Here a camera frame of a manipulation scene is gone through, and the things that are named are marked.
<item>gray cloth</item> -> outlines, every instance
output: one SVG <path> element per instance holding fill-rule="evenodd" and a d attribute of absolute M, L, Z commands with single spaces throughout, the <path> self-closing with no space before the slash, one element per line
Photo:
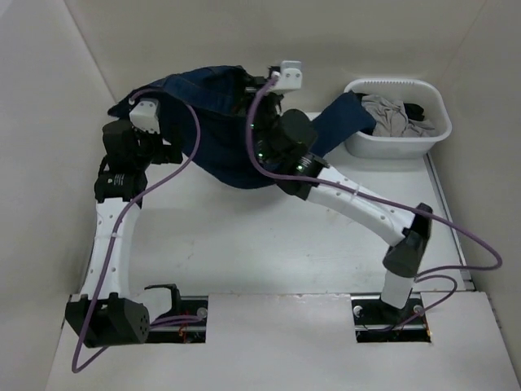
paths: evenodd
<path fill-rule="evenodd" d="M 435 137 L 438 135 L 432 122 L 413 121 L 405 114 L 404 103 L 389 101 L 379 95 L 364 96 L 361 105 L 376 120 L 373 136 L 376 137 Z"/>

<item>cloth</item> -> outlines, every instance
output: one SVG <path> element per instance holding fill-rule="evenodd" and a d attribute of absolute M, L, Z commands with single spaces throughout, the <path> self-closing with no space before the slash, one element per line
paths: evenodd
<path fill-rule="evenodd" d="M 239 66 L 206 67 L 173 74 L 133 90 L 110 108 L 108 115 L 128 119 L 134 108 L 129 104 L 129 98 L 140 90 L 157 89 L 143 93 L 140 98 L 160 101 L 159 121 L 163 138 L 170 143 L 183 142 L 183 153 L 190 155 L 195 145 L 195 124 L 184 104 L 188 103 L 197 113 L 202 133 L 194 162 L 232 187 L 266 187 L 274 181 L 259 174 L 248 159 L 244 131 L 246 119 L 236 113 L 249 77 Z M 351 134 L 373 127 L 374 123 L 357 99 L 349 94 L 340 95 L 313 122 L 318 138 L 311 152 L 323 157 Z"/>
<path fill-rule="evenodd" d="M 364 96 L 367 96 L 367 95 L 369 95 L 369 94 L 362 94 L 362 93 L 356 94 L 356 96 L 358 97 L 358 99 L 360 99 L 360 101 L 364 98 Z M 404 103 L 404 108 L 405 108 L 405 114 L 407 114 L 407 117 L 410 120 L 425 121 L 425 116 L 423 115 L 425 110 L 419 104 Z"/>
<path fill-rule="evenodd" d="M 367 95 L 361 105 L 376 120 L 375 137 L 434 137 L 434 125 L 429 121 L 410 120 L 400 100 L 389 101 L 378 95 Z"/>

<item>table surface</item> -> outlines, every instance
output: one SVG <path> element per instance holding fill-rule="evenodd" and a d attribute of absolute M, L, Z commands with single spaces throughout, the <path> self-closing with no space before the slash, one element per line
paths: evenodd
<path fill-rule="evenodd" d="M 78 375 L 65 325 L 47 391 L 520 390 L 484 293 L 458 292 L 427 321 L 430 344 L 358 344 L 348 295 L 210 296 L 205 344 L 110 348 Z"/>
<path fill-rule="evenodd" d="M 367 160 L 344 145 L 328 161 L 346 177 L 390 200 L 429 204 L 444 215 L 424 159 Z M 152 166 L 149 183 L 175 166 Z M 144 200 L 133 238 L 130 287 L 176 283 L 182 295 L 209 293 L 379 292 L 387 244 L 339 213 L 285 195 L 277 187 L 238 190 L 196 165 Z M 422 270 L 458 265 L 451 230 L 433 224 Z M 458 271 L 447 272 L 464 289 Z M 444 279 L 417 291 L 450 290 Z"/>

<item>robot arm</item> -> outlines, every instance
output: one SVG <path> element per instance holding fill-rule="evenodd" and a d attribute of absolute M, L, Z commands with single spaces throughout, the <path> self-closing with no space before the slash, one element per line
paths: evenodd
<path fill-rule="evenodd" d="M 280 67 L 272 68 L 271 72 L 279 72 L 283 77 L 271 89 L 271 94 L 263 99 L 263 114 L 256 118 L 255 125 L 257 155 L 265 167 L 281 174 L 341 182 L 357 191 L 374 194 L 343 176 L 322 158 L 309 153 L 309 146 L 316 134 L 305 114 L 289 110 L 279 115 L 277 106 L 282 94 L 301 87 L 300 63 L 285 61 Z M 254 86 L 248 87 L 250 90 L 247 88 L 247 94 L 255 93 L 264 84 L 265 79 L 257 79 Z M 116 235 L 107 275 L 85 338 L 87 347 L 145 343 L 150 326 L 158 317 L 179 314 L 181 297 L 174 284 L 148 287 L 140 295 L 131 297 L 129 255 L 141 203 L 132 205 L 123 217 L 117 234 L 112 234 L 121 211 L 146 189 L 147 167 L 150 164 L 182 161 L 181 146 L 163 143 L 159 110 L 157 100 L 141 99 L 129 113 L 130 121 L 113 121 L 103 127 L 107 155 L 94 186 L 97 200 L 94 249 L 80 298 L 70 301 L 65 311 L 66 320 L 80 335 L 102 274 L 109 240 Z M 324 185 L 297 181 L 277 184 L 287 194 L 338 211 L 382 237 L 389 244 L 389 249 L 383 260 L 387 273 L 381 301 L 392 309 L 404 308 L 430 237 L 430 220 Z M 418 207 L 431 211 L 423 204 Z"/>

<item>wall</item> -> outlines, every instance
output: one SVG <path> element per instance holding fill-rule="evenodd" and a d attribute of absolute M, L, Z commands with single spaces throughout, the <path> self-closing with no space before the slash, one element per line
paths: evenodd
<path fill-rule="evenodd" d="M 521 378 L 521 2 L 488 0 L 440 83 L 454 132 L 435 150 L 453 218 L 489 239 L 505 258 L 502 270 L 474 273 L 497 310 Z M 472 265 L 491 257 L 463 240 Z"/>
<path fill-rule="evenodd" d="M 288 105 L 318 111 L 370 75 L 437 80 L 484 0 L 66 0 L 116 97 L 173 72 L 304 64 Z"/>
<path fill-rule="evenodd" d="M 112 98 L 61 1 L 0 1 L 0 54 L 0 390 L 43 390 Z"/>

